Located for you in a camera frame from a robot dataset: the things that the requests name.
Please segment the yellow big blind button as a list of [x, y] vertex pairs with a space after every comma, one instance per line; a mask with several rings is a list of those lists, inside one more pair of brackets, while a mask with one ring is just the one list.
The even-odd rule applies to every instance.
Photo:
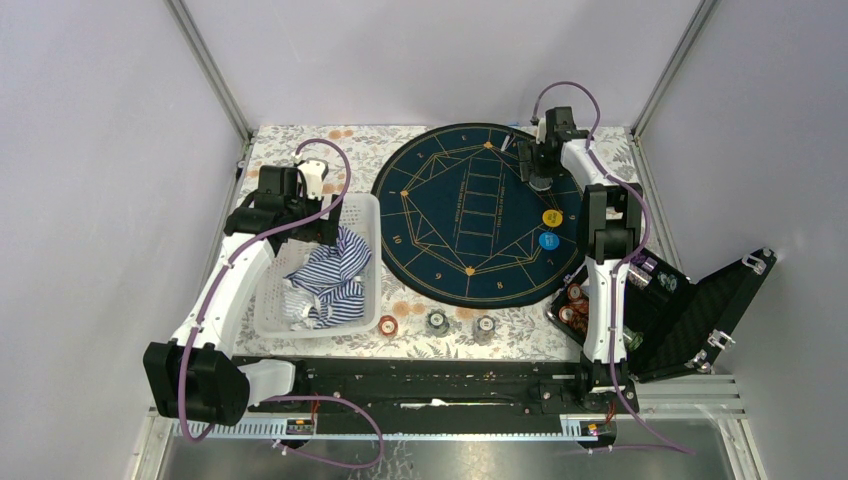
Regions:
[[548, 209], [542, 214], [542, 222], [549, 228], [560, 227], [564, 222], [563, 212], [555, 209]]

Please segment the blue small blind button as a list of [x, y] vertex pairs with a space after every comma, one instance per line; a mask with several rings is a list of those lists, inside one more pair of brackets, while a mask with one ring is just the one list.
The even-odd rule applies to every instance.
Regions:
[[559, 248], [561, 240], [559, 236], [550, 231], [542, 232], [538, 237], [538, 245], [546, 251], [554, 251]]

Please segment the red five chip stack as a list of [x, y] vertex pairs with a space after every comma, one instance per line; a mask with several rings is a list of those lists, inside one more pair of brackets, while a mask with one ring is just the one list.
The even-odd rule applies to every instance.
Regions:
[[394, 337], [398, 333], [397, 320], [391, 315], [384, 315], [378, 323], [379, 331], [383, 336]]

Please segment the clear dealer button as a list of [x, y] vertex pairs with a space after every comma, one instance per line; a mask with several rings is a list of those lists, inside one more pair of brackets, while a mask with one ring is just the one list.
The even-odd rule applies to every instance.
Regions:
[[532, 173], [529, 177], [528, 184], [536, 192], [546, 192], [552, 188], [553, 179]]

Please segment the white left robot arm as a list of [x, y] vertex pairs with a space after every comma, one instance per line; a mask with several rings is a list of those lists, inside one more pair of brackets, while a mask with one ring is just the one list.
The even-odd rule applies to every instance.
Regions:
[[233, 426], [270, 398], [288, 411], [307, 404], [311, 387], [293, 363], [237, 366], [232, 357], [242, 317], [281, 247], [335, 243], [342, 201], [323, 192], [328, 172], [318, 159], [260, 168], [257, 188], [225, 221], [219, 258], [194, 307], [170, 340], [150, 343], [143, 355], [160, 415]]

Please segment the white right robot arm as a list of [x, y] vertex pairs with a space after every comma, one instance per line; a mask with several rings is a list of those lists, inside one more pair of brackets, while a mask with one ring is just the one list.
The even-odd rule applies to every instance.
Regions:
[[569, 175], [583, 190], [576, 244], [585, 257], [590, 305], [573, 396], [583, 410], [597, 412], [622, 391], [619, 377], [627, 374], [625, 284], [642, 239], [641, 188], [607, 169], [593, 149], [594, 133], [577, 127], [570, 107], [533, 116], [531, 124], [536, 138], [518, 143], [521, 181], [546, 191]]

